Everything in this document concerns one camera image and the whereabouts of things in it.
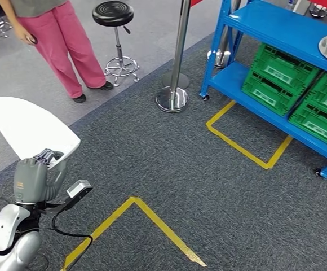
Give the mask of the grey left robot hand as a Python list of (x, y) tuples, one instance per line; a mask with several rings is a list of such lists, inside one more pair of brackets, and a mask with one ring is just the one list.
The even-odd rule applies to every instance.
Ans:
[(14, 176), (14, 201), (29, 205), (54, 199), (65, 179), (66, 162), (58, 163), (59, 173), (53, 181), (48, 179), (48, 173), (52, 159), (63, 156), (63, 152), (46, 148), (32, 158), (19, 161)]

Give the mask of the person's right hand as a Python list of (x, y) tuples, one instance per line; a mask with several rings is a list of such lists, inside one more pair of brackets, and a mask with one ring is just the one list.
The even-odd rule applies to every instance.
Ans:
[(26, 28), (20, 23), (14, 23), (12, 25), (16, 36), (23, 42), (28, 45), (36, 45), (38, 43), (37, 39), (32, 34), (29, 33)]

